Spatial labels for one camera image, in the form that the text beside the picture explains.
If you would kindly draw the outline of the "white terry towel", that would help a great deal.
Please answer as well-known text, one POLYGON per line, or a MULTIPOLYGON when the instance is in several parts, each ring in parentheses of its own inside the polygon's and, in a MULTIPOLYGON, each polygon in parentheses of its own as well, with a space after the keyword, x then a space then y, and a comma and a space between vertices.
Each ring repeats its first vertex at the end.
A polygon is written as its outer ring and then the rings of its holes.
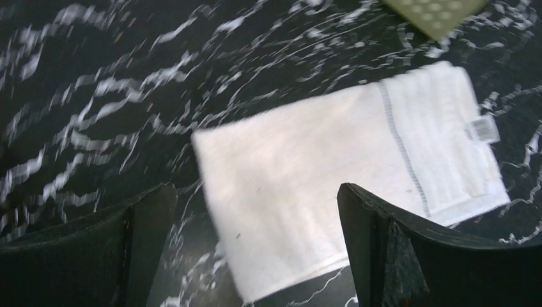
POLYGON ((336 196, 357 184, 442 226, 510 201, 470 77, 439 61, 191 137, 239 296, 348 265, 336 196))

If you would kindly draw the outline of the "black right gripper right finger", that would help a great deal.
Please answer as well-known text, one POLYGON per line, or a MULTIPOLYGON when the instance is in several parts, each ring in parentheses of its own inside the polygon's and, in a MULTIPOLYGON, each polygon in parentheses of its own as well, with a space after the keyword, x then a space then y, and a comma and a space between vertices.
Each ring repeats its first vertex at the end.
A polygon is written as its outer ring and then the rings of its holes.
POLYGON ((360 306, 540 306, 541 246, 441 226, 341 184, 337 204, 360 306))

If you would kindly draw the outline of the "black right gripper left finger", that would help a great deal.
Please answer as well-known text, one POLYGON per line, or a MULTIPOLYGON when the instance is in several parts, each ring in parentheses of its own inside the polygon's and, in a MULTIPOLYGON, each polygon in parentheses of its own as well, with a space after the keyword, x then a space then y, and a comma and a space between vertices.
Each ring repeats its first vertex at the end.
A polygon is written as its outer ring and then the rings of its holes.
POLYGON ((1 246, 2 306, 145 306, 174 222, 160 184, 1 246))

